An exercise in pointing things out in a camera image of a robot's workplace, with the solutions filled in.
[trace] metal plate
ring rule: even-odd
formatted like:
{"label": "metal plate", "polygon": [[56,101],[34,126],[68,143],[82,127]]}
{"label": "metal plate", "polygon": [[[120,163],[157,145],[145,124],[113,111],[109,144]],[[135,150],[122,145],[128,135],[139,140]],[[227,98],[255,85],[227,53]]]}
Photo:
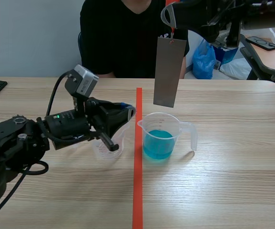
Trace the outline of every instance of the metal plate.
{"label": "metal plate", "polygon": [[173,108],[186,42],[158,38],[153,104]]}

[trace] blue liquid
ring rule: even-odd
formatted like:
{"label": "blue liquid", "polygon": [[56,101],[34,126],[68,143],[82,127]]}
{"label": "blue liquid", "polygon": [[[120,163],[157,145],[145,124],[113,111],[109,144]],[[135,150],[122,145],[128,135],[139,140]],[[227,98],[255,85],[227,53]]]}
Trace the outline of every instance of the blue liquid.
{"label": "blue liquid", "polygon": [[[173,137],[170,133],[164,130],[152,130],[149,133],[156,137]],[[158,139],[147,135],[143,140],[143,151],[146,155],[154,159],[165,159],[169,157],[173,148],[174,139]]]}

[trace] blue plastic bag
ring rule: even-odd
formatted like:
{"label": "blue plastic bag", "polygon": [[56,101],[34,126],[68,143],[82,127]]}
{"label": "blue plastic bag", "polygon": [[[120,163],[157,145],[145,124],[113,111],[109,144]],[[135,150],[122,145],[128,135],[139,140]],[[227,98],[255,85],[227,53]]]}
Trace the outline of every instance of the blue plastic bag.
{"label": "blue plastic bag", "polygon": [[203,40],[193,56],[193,74],[200,80],[211,80],[215,64],[214,48]]}

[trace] plastic measuring cup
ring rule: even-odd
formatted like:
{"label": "plastic measuring cup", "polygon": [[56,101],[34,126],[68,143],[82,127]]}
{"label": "plastic measuring cup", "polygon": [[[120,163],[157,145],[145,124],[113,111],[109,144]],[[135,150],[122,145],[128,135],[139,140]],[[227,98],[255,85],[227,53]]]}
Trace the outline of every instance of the plastic measuring cup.
{"label": "plastic measuring cup", "polygon": [[182,132],[191,133],[191,149],[196,151],[198,133],[192,123],[180,122],[166,113],[152,113],[138,122],[143,129],[143,150],[151,158],[164,159],[171,155]]}
{"label": "plastic measuring cup", "polygon": [[124,142],[125,132],[129,128],[130,128],[130,124],[126,123],[112,137],[112,141],[119,145],[119,149],[114,152],[111,152],[101,140],[93,140],[92,147],[96,156],[99,159],[118,158],[122,154],[123,147],[124,147],[123,142]]}

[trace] chair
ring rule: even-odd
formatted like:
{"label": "chair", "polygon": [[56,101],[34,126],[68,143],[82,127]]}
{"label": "chair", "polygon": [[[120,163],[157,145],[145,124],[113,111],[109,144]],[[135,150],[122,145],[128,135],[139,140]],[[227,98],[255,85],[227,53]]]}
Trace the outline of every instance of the chair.
{"label": "chair", "polygon": [[81,32],[78,35],[78,47],[79,47],[79,52],[80,52],[80,56],[81,56],[81,59],[82,59],[83,43],[82,43]]}

